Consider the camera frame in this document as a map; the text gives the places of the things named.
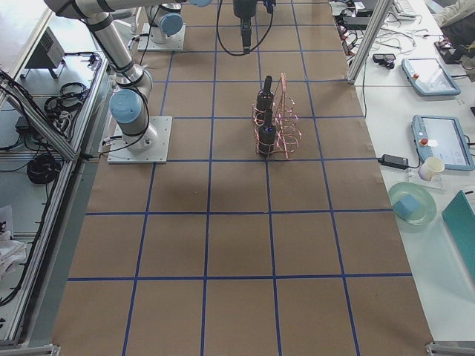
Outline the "brown paper mat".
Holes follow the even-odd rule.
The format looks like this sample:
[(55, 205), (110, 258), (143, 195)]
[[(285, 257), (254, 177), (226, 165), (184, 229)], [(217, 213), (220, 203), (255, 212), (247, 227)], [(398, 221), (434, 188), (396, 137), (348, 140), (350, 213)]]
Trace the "brown paper mat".
[[(431, 335), (325, 1), (259, 9), (235, 58), (218, 7), (185, 7), (182, 53), (142, 58), (164, 165), (98, 164), (53, 329), (63, 355), (423, 355)], [(300, 146), (256, 153), (267, 75)]]

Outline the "near basket wine bottle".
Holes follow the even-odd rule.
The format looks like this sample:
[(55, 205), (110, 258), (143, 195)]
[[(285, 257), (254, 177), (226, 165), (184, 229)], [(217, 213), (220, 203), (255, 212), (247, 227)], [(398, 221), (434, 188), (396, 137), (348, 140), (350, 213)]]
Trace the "near basket wine bottle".
[(272, 120), (272, 110), (265, 110), (263, 113), (263, 123), (258, 129), (258, 151), (264, 158), (268, 158), (271, 155), (274, 147), (276, 128)]

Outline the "grey control box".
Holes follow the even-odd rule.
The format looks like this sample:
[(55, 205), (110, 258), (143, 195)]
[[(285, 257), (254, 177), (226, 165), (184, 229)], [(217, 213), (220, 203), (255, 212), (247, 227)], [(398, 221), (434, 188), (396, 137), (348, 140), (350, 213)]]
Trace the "grey control box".
[(48, 69), (50, 75), (54, 79), (58, 79), (59, 75), (55, 69), (60, 68), (65, 63), (64, 57), (63, 47), (53, 31), (47, 27), (20, 77), (25, 79), (33, 69)]

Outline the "green glass plate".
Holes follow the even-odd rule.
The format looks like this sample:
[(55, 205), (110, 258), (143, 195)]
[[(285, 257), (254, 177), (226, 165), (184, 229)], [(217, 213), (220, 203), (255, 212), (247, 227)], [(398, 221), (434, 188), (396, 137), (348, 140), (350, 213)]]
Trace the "green glass plate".
[(390, 204), (398, 218), (411, 225), (427, 225), (436, 216), (433, 197), (420, 185), (399, 182), (388, 191)]

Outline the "teal box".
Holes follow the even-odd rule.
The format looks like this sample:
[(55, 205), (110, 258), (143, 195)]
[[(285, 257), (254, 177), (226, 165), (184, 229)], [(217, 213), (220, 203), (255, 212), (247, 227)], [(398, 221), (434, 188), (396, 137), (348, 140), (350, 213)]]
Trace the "teal box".
[(474, 281), (474, 210), (464, 191), (458, 191), (442, 211), (452, 239), (465, 265), (468, 275)]

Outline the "blue foam cube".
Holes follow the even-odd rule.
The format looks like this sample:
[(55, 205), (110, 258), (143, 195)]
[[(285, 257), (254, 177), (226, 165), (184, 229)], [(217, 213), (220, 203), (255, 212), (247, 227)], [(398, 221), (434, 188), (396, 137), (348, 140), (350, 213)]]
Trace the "blue foam cube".
[(406, 220), (412, 213), (421, 208), (421, 203), (411, 194), (401, 195), (393, 204), (396, 215)]

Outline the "black power adapter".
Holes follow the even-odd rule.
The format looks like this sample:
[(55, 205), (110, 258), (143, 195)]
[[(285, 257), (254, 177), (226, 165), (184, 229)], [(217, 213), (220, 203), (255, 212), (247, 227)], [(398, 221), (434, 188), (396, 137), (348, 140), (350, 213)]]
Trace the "black power adapter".
[(401, 156), (383, 154), (378, 158), (378, 163), (383, 166), (406, 170), (409, 168), (408, 159)]

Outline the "far blue teach pendant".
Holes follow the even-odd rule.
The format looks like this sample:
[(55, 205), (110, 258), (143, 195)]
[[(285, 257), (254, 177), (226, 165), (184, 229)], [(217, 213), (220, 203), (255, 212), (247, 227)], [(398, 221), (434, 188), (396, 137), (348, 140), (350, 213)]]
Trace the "far blue teach pendant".
[(461, 93), (458, 84), (436, 58), (405, 58), (402, 70), (423, 96), (457, 96)]

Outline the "blue teach pendant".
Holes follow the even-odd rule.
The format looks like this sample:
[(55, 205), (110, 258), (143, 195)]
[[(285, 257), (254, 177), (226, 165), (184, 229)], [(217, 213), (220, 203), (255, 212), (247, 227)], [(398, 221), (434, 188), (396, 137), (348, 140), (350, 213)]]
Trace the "blue teach pendant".
[(423, 162), (434, 156), (441, 159), (448, 170), (474, 171), (474, 161), (458, 118), (415, 115), (411, 129), (416, 151)]
[(402, 70), (423, 96), (457, 96), (461, 93), (458, 84), (436, 58), (405, 58)]

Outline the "white paper cup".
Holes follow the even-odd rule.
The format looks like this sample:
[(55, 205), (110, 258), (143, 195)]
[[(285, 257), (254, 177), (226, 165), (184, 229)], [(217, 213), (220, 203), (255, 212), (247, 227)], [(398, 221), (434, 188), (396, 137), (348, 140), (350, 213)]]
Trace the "white paper cup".
[(445, 170), (445, 163), (436, 156), (428, 157), (421, 165), (418, 174), (424, 181), (431, 181), (437, 174)]

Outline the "far basket wine bottle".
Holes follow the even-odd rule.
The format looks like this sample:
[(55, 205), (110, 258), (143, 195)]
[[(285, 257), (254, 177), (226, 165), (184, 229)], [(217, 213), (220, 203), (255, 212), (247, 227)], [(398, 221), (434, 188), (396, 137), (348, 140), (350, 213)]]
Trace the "far basket wine bottle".
[(256, 109), (260, 112), (264, 112), (268, 109), (272, 109), (274, 102), (274, 93), (271, 90), (272, 77), (267, 75), (264, 80), (263, 88), (258, 92), (256, 98)]

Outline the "near blue teach pendant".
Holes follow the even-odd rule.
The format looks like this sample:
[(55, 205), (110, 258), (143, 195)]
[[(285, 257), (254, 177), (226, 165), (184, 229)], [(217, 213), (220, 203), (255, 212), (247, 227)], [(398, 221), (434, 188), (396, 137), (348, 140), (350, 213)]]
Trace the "near blue teach pendant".
[(474, 171), (474, 161), (458, 118), (415, 115), (411, 129), (416, 151), (423, 162), (434, 156), (441, 159), (448, 170)]

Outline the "aluminium frame post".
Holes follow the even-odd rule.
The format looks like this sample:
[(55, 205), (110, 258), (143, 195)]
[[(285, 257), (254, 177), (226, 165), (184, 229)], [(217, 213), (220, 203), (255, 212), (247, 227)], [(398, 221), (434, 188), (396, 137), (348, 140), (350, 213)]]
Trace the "aluminium frame post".
[(381, 0), (377, 2), (375, 10), (373, 11), (367, 25), (367, 29), (363, 35), (363, 39), (361, 40), (361, 44), (359, 45), (358, 51), (353, 57), (352, 64), (348, 70), (347, 81), (349, 84), (355, 84), (361, 69), (367, 61), (370, 49), (376, 40), (376, 36), (384, 23), (392, 3), (392, 0)]

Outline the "basket wine bottle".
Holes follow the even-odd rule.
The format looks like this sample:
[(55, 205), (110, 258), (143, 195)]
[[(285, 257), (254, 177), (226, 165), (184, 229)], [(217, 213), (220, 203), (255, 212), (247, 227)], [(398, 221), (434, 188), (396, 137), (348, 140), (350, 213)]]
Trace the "basket wine bottle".
[(276, 128), (272, 120), (272, 110), (265, 110), (263, 113), (263, 123), (258, 129), (258, 151), (264, 158), (268, 158), (271, 155), (274, 147)]
[(256, 98), (256, 109), (260, 112), (264, 112), (268, 109), (272, 109), (274, 102), (274, 93), (271, 90), (272, 77), (267, 75), (264, 80), (263, 88), (258, 92)]

